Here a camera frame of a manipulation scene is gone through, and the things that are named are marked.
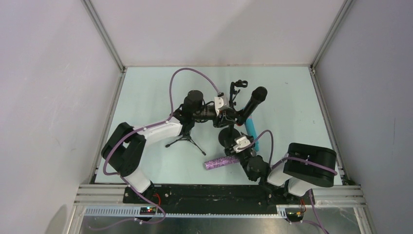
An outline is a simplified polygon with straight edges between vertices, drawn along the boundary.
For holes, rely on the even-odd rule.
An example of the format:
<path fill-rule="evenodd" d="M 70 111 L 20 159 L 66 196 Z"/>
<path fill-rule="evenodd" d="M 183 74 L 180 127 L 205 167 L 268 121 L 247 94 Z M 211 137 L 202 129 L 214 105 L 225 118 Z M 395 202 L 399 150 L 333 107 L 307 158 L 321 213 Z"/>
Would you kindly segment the black round base mic stand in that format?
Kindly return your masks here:
<path fill-rule="evenodd" d="M 234 128 L 234 124 L 231 124 L 219 132 L 218 141 L 223 147 L 228 147 L 233 145 L 235 139 L 240 136 L 240 132 Z"/>

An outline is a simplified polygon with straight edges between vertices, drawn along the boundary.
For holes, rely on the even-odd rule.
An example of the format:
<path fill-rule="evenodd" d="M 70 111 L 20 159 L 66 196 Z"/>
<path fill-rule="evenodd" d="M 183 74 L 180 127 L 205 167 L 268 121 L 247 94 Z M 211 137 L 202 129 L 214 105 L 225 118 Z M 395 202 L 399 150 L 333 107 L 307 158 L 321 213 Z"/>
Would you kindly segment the black microphone orange end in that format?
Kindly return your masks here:
<path fill-rule="evenodd" d="M 245 107 L 242 110 L 238 111 L 238 118 L 236 121 L 237 125 L 242 126 L 246 122 L 246 120 L 251 116 L 258 105 L 265 101 L 267 93 L 267 89 L 263 86 L 257 87 L 251 93 L 251 97 Z"/>

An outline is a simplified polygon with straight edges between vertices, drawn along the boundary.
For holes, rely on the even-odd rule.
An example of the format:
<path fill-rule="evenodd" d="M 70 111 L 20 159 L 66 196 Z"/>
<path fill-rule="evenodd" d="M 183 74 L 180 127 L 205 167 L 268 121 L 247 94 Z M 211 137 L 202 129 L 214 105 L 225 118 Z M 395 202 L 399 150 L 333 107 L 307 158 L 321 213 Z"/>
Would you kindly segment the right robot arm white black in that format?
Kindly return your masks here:
<path fill-rule="evenodd" d="M 331 188 L 338 174 L 337 153 L 319 146 L 290 143 L 284 157 L 272 166 L 260 155 L 253 156 L 251 148 L 236 151 L 228 147 L 225 154 L 239 160 L 249 180 L 277 187 L 287 183 L 287 192 L 299 197 L 313 188 Z"/>

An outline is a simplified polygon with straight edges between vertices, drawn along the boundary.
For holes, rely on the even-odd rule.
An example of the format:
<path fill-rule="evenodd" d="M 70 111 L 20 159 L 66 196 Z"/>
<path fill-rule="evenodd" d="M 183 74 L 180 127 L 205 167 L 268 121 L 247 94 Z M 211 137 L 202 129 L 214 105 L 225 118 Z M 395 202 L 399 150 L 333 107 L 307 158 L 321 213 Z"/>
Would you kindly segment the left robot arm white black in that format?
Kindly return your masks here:
<path fill-rule="evenodd" d="M 114 174 L 143 193 L 152 185 L 139 166 L 145 147 L 170 137 L 187 137 L 196 122 L 212 121 L 214 127 L 222 128 L 242 118 L 242 111 L 226 105 L 224 95 L 206 103 L 202 92 L 189 91 L 167 120 L 141 128 L 120 123 L 101 150 L 104 167 L 112 166 Z"/>

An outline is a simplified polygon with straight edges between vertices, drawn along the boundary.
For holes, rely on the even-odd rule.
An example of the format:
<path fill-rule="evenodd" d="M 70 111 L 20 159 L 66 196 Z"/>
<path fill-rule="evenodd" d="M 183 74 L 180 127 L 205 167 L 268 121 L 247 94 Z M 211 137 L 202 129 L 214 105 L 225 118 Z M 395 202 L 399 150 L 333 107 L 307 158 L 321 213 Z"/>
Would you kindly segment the purple glitter microphone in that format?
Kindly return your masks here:
<path fill-rule="evenodd" d="M 220 168 L 226 165 L 238 163 L 240 160 L 236 156 L 225 156 L 204 162 L 206 170 Z"/>

